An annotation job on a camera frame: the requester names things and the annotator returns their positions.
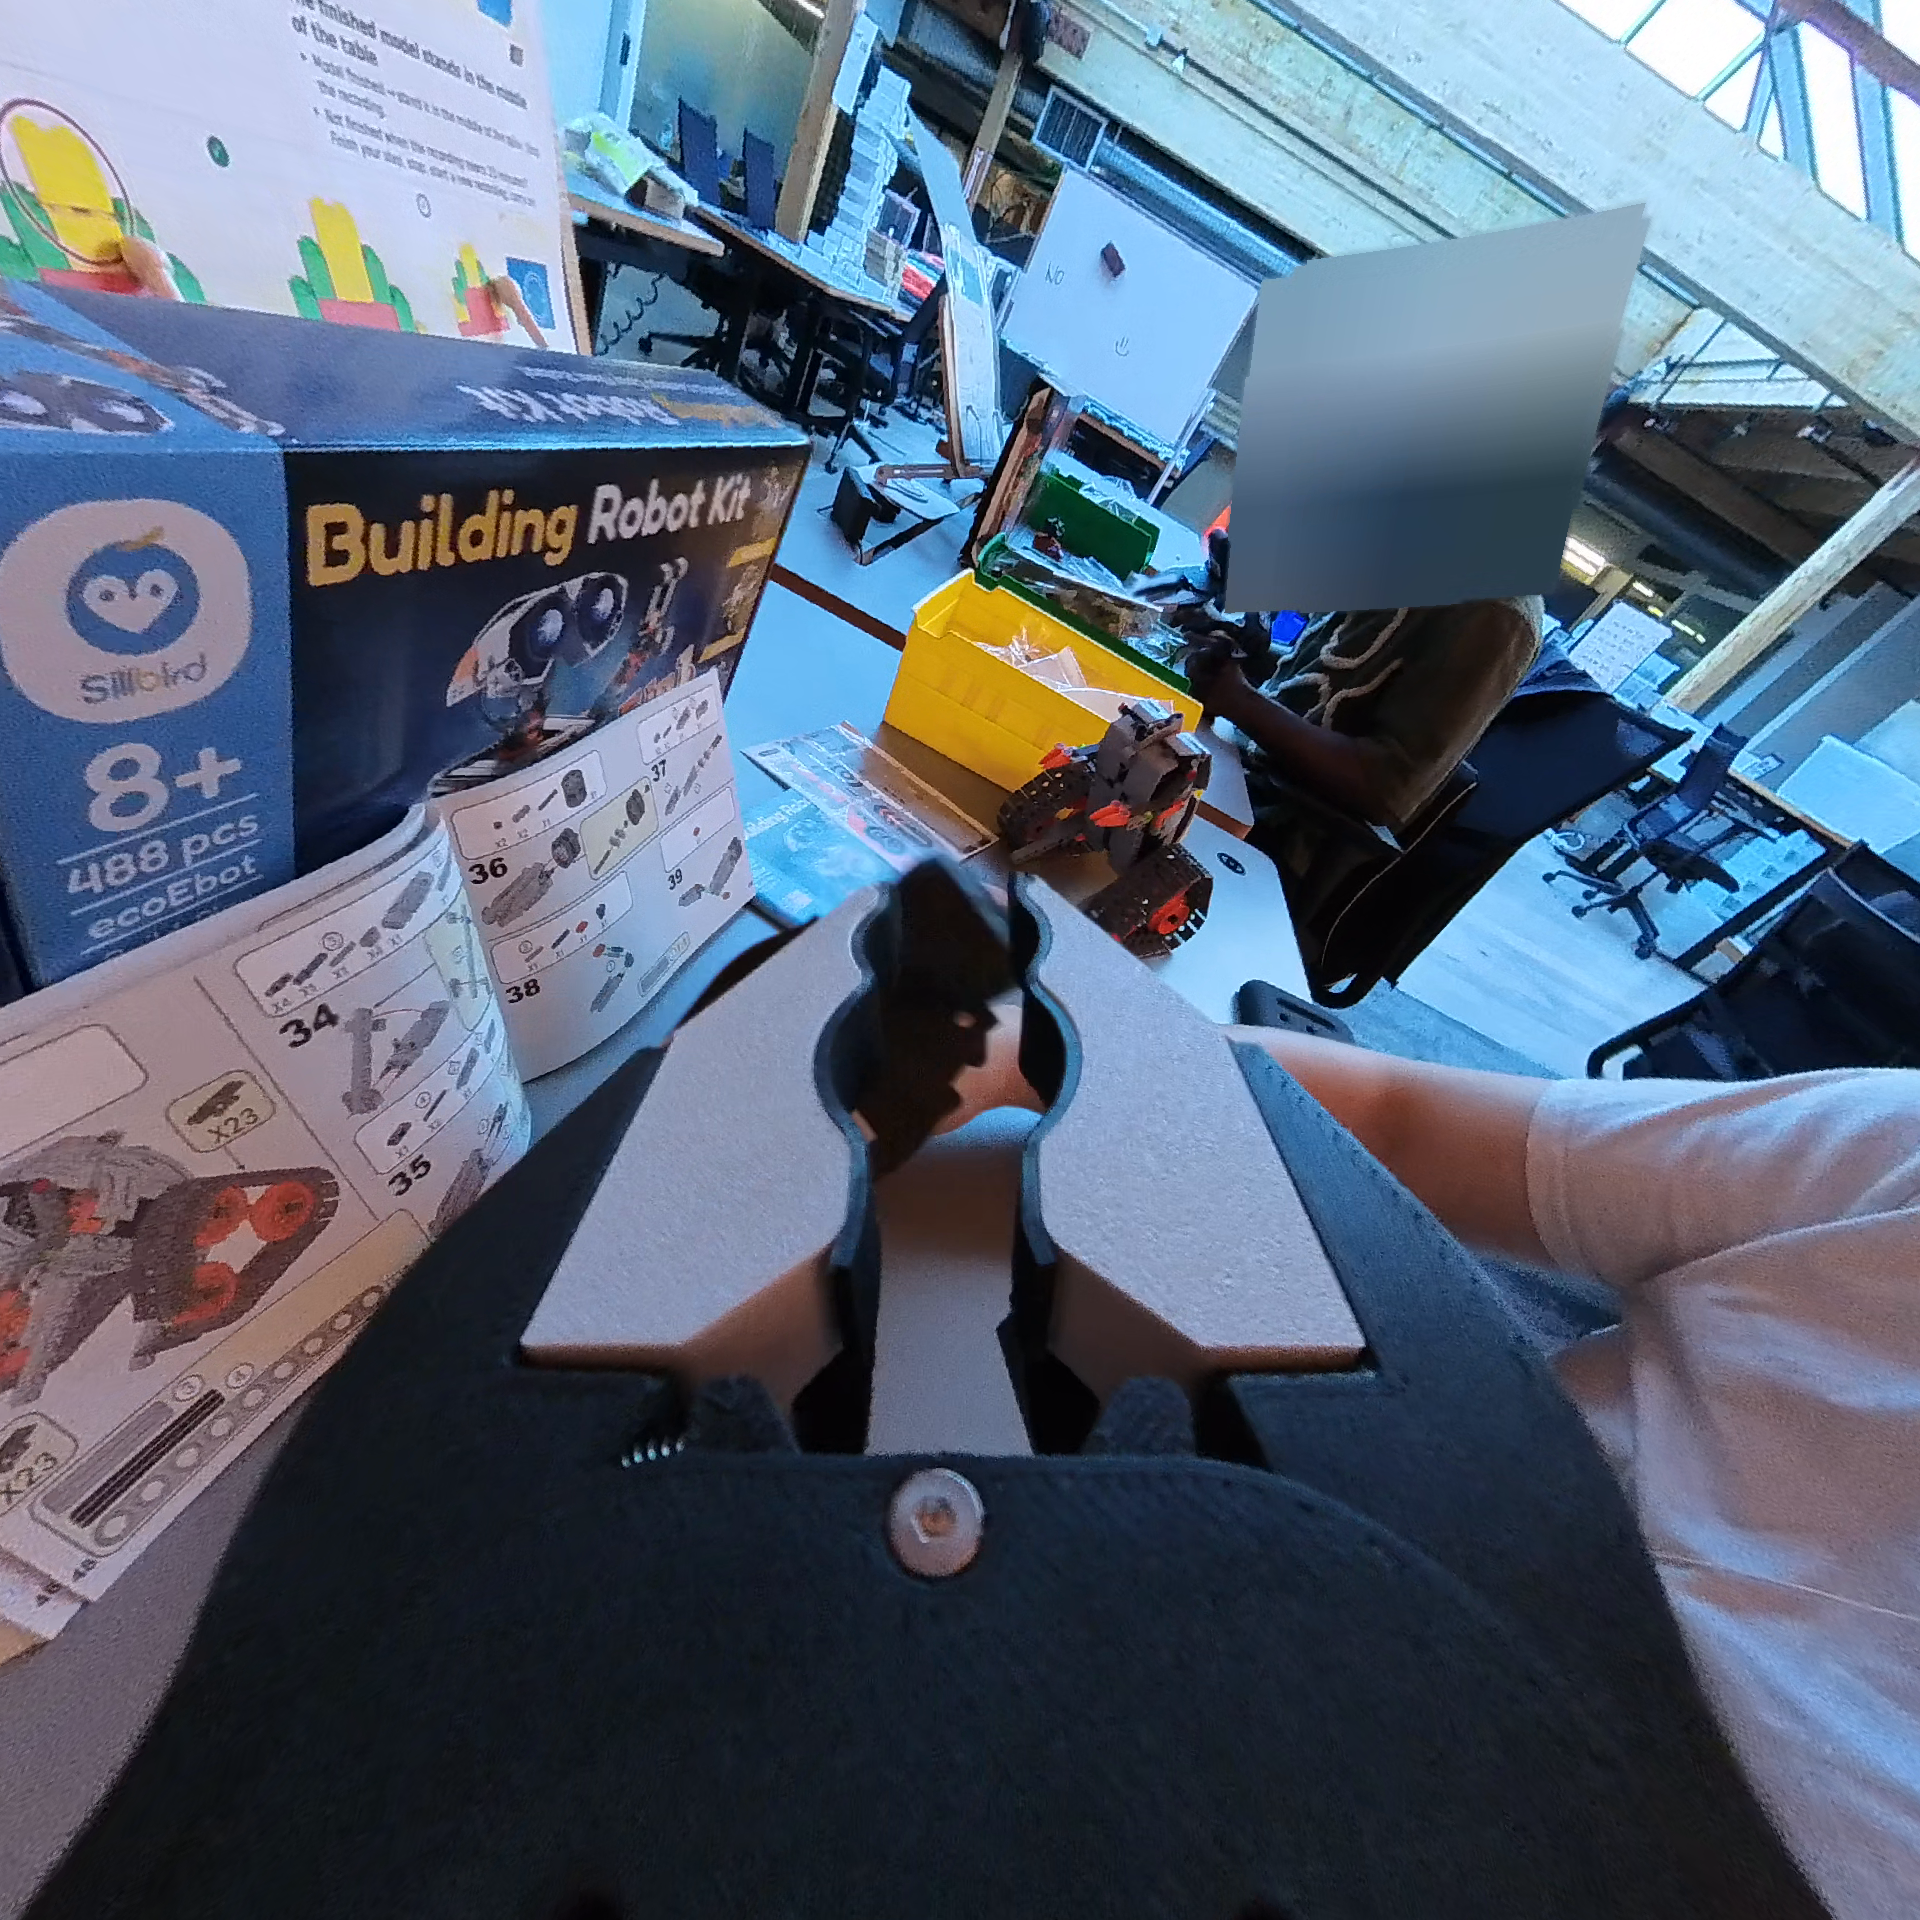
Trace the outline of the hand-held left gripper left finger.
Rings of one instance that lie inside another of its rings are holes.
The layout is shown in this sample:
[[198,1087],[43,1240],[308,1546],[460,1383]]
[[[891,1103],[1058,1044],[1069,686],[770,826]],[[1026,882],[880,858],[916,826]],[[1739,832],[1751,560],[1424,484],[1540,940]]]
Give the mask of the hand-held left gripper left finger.
[[780,1408],[850,1344],[832,1270],[858,1248],[867,1145],[822,1046],[871,986],[878,887],[688,1018],[558,1261],[527,1360],[755,1376]]

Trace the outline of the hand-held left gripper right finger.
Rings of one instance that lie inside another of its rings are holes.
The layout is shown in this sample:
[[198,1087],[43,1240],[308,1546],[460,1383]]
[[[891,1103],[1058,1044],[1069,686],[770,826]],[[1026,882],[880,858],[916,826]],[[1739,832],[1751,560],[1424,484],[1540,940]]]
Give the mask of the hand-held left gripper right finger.
[[1359,1324],[1221,1029],[1042,879],[1014,879],[1011,924],[1042,1353],[1096,1404],[1351,1368]]

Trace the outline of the small black building piece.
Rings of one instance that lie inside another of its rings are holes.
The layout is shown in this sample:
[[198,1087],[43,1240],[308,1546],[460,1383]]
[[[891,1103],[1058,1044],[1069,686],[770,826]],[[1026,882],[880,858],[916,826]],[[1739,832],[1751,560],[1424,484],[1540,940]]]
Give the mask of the small black building piece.
[[958,1113],[958,1074],[986,1063],[992,1002],[1014,984],[1003,909],[942,858],[898,878],[880,945],[876,1050],[854,1098],[876,1176]]

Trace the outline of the person's right forearm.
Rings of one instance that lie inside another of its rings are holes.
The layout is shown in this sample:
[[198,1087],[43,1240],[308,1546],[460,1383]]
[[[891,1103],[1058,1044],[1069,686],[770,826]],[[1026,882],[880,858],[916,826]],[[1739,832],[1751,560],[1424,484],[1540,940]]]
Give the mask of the person's right forearm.
[[1269,1050],[1467,1246],[1532,1336],[1556,1344],[1619,1320],[1606,1286],[1549,1266],[1532,1223],[1526,1137],[1546,1078],[1413,1063],[1271,1025],[1228,1034]]

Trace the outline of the grey desk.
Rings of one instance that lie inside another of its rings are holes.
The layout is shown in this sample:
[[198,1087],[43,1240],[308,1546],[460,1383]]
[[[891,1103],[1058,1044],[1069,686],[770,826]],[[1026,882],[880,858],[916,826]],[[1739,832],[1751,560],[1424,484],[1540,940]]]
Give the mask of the grey desk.
[[[808,576],[799,544],[826,538],[826,521],[813,511],[822,492],[826,480],[813,473],[802,492],[799,522],[787,535],[759,601],[727,697],[733,743],[750,746],[850,721],[952,805],[990,821],[999,802],[992,785],[883,726],[898,634],[876,613]],[[1203,929],[1165,960],[1167,983],[1216,1018],[1232,1013],[1237,989],[1250,977],[1306,994],[1287,903],[1266,864],[1228,826],[1197,823],[1190,841],[1216,873],[1216,893]],[[5,1914],[24,1912],[125,1765],[194,1631],[229,1537],[300,1416],[301,1408],[291,1408],[276,1418],[102,1600],[43,1648],[5,1666]]]

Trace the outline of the dark printed leaflet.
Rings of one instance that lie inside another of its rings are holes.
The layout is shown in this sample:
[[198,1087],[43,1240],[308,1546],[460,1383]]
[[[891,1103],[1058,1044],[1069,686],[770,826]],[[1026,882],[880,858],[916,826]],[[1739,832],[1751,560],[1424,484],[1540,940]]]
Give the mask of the dark printed leaflet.
[[782,924],[813,921],[926,857],[992,845],[987,826],[845,721],[759,743],[747,758],[787,790],[744,823],[757,905]]

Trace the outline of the grey and red brick robot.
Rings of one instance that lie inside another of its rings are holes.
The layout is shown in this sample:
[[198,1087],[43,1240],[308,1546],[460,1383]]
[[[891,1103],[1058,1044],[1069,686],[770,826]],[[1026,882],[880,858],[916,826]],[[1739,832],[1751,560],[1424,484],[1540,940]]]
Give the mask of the grey and red brick robot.
[[999,806],[1012,861],[1091,848],[1112,882],[1085,901],[1092,924],[1139,957],[1160,957],[1205,924],[1214,882],[1184,837],[1208,783],[1211,756],[1157,698],[1119,703],[1106,733],[1056,746]]

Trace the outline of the black office chair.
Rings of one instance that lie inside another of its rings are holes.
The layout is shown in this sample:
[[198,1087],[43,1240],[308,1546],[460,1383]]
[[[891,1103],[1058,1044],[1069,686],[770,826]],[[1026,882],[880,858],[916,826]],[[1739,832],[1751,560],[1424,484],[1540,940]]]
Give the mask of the black office chair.
[[1662,937],[1643,901],[1651,878],[1624,882],[1623,874],[1640,858],[1651,866],[1652,878],[1663,879],[1669,893],[1680,893],[1700,882],[1710,882],[1731,893],[1739,887],[1736,874],[1723,869],[1716,853],[1755,830],[1733,821],[1707,838],[1699,833],[1742,750],[1742,733],[1716,726],[1694,750],[1680,783],[1667,798],[1635,812],[1608,841],[1600,842],[1587,864],[1575,861],[1563,870],[1549,870],[1542,879],[1575,879],[1582,884],[1584,896],[1573,908],[1575,919],[1594,911],[1624,911],[1638,928],[1635,956],[1647,960]]
[[1866,848],[1812,878],[1722,980],[1603,1042],[1587,1074],[1760,1080],[1918,1068],[1915,878]]
[[1309,991],[1347,1007],[1405,967],[1528,838],[1575,818],[1685,740],[1547,650],[1442,783],[1402,830],[1328,818],[1343,854],[1311,878],[1293,919]]

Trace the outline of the open building instruction booklet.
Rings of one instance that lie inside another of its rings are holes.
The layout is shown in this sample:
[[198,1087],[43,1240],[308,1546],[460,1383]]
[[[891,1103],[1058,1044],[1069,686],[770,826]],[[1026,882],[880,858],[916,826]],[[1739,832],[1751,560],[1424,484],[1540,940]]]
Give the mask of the open building instruction booklet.
[[711,668],[5,1009],[5,1656],[48,1640],[750,896]]

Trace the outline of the yellow plastic bin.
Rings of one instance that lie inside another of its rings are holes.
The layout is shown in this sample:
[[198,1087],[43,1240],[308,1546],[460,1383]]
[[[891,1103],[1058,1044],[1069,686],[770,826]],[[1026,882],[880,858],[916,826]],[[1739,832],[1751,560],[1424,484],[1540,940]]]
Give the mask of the yellow plastic bin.
[[1003,788],[1056,746],[1103,735],[1119,698],[1203,706],[1184,682],[1072,628],[1018,592],[955,573],[914,608],[885,721]]

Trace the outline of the person's white shirt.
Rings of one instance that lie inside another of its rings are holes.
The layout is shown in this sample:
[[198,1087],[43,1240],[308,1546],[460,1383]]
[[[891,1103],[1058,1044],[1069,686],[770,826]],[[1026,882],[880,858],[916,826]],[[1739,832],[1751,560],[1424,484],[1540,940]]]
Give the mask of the person's white shirt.
[[1918,1911],[1918,1076],[1549,1084],[1555,1360],[1736,1758],[1835,1914]]

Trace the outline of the green plastic bin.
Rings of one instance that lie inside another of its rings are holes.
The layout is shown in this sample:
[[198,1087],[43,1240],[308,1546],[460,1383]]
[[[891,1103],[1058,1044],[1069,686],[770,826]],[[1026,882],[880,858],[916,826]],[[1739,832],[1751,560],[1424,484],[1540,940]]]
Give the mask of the green plastic bin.
[[981,551],[983,584],[1020,584],[1042,596],[1074,592],[1127,598],[1150,570],[1160,527],[1077,470],[1045,463],[1023,505]]

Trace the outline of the blue robot kit box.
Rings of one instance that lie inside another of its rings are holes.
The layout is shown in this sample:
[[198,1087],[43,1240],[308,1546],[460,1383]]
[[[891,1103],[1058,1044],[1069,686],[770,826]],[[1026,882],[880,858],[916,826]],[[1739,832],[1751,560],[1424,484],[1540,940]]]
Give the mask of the blue robot kit box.
[[804,474],[715,375],[5,279],[5,999],[706,672]]

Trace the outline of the white whiteboard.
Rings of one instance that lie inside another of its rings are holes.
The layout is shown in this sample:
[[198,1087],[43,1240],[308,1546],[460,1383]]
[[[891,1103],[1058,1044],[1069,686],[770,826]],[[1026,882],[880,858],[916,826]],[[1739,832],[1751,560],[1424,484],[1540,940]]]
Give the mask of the white whiteboard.
[[1061,392],[1171,448],[1200,418],[1255,305],[1253,279],[1103,182],[1062,170],[1003,340]]

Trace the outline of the white printed instruction sheet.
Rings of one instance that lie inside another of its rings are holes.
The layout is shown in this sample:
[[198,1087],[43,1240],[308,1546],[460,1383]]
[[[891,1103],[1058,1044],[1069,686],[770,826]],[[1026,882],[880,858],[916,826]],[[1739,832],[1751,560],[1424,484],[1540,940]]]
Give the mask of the white printed instruction sheet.
[[3,268],[575,352],[536,4],[5,1]]

